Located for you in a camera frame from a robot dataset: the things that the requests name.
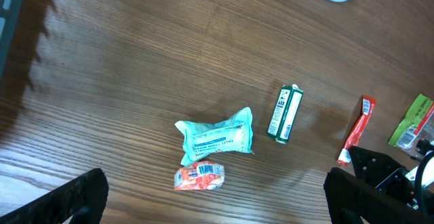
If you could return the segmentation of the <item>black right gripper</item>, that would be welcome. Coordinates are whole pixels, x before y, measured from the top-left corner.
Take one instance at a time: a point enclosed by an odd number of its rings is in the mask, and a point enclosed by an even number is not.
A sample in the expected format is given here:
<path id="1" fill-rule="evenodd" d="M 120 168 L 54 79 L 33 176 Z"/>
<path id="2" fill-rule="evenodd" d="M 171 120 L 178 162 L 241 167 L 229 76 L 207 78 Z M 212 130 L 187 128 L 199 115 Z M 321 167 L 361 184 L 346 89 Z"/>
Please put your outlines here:
<path id="1" fill-rule="evenodd" d="M 432 214 L 433 193 L 427 189 L 429 184 L 424 182 L 424 175 L 433 160 L 433 145 L 426 139 L 419 140 L 416 150 L 420 155 L 410 158 L 419 161 L 420 165 L 413 170 L 386 154 L 361 147 L 352 146 L 349 154 L 357 179 L 414 210 Z"/>

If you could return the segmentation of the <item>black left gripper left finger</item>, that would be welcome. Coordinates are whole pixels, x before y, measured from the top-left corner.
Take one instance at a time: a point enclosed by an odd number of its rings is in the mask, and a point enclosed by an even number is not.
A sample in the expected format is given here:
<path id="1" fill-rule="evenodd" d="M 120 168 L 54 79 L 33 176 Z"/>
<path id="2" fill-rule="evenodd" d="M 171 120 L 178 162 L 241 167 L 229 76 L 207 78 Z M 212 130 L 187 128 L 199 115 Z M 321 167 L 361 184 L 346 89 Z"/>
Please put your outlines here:
<path id="1" fill-rule="evenodd" d="M 109 194 L 107 178 L 94 168 L 1 217 L 2 224 L 99 224 Z"/>

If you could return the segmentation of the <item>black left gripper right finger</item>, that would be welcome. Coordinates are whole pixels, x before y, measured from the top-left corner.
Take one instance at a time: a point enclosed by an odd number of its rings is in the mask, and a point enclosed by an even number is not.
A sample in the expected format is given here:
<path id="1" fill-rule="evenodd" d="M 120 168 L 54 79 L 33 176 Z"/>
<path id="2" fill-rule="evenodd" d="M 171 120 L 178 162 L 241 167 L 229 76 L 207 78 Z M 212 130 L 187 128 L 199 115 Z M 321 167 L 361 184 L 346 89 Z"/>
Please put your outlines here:
<path id="1" fill-rule="evenodd" d="M 430 223 L 431 219 L 379 192 L 340 168 L 332 168 L 323 185 L 333 224 Z"/>

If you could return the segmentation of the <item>green candy bag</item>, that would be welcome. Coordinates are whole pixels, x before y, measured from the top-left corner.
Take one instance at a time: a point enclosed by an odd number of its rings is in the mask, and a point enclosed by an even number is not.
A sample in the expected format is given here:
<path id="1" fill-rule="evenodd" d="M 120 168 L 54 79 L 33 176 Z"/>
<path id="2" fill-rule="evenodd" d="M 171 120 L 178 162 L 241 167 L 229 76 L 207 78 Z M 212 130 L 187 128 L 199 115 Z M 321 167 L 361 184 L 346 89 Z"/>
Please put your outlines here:
<path id="1" fill-rule="evenodd" d="M 390 137 L 388 144 L 416 155 L 419 140 L 433 143 L 433 100 L 419 94 Z"/>

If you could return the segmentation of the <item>red coffee stick sachet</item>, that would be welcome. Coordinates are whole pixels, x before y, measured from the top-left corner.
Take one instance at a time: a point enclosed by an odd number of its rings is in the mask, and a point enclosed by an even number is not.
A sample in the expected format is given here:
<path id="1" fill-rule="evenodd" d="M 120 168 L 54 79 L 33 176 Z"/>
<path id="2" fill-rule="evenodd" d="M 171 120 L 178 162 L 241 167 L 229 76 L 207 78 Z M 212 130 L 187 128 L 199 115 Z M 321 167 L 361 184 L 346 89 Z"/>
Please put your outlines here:
<path id="1" fill-rule="evenodd" d="M 372 97 L 363 95 L 361 104 L 361 113 L 358 117 L 355 125 L 352 127 L 349 135 L 347 136 L 342 150 L 337 158 L 337 163 L 343 166 L 348 166 L 351 162 L 351 156 L 349 154 L 349 149 L 352 146 L 358 146 L 361 135 L 363 134 L 371 116 L 372 112 L 376 106 L 376 100 Z"/>

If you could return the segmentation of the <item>green white gum pack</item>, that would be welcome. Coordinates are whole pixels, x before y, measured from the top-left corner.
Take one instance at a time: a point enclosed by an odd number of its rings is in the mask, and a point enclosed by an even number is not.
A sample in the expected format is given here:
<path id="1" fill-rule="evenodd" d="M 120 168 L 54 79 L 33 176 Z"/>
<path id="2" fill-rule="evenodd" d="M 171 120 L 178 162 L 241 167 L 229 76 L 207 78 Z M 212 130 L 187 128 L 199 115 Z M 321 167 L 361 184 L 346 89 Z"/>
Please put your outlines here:
<path id="1" fill-rule="evenodd" d="M 276 142 L 288 143 L 303 94 L 296 84 L 282 86 L 267 128 L 267 134 Z"/>

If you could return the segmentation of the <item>orange snack packet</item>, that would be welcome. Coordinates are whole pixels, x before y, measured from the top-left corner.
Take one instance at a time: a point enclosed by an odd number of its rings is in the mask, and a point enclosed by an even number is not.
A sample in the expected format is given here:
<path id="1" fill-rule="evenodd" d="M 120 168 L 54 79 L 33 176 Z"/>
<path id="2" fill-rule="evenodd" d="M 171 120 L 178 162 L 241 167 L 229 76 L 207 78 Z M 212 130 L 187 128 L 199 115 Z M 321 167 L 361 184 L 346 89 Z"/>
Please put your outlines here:
<path id="1" fill-rule="evenodd" d="M 195 162 L 181 167 L 174 175 L 174 189 L 213 190 L 224 183 L 224 166 L 210 161 Z"/>

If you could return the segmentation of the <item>teal tissue pack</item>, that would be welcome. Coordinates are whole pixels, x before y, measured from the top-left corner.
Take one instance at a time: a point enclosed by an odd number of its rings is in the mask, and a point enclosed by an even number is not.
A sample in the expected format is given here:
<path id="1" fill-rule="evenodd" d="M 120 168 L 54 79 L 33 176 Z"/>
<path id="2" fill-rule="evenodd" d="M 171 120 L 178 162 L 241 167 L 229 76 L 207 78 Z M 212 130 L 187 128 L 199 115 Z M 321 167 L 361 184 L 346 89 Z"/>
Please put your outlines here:
<path id="1" fill-rule="evenodd" d="M 188 166 L 211 153 L 252 153 L 253 115 L 245 107 L 229 119 L 216 124 L 178 121 L 175 127 L 184 135 L 184 157 L 181 165 Z"/>

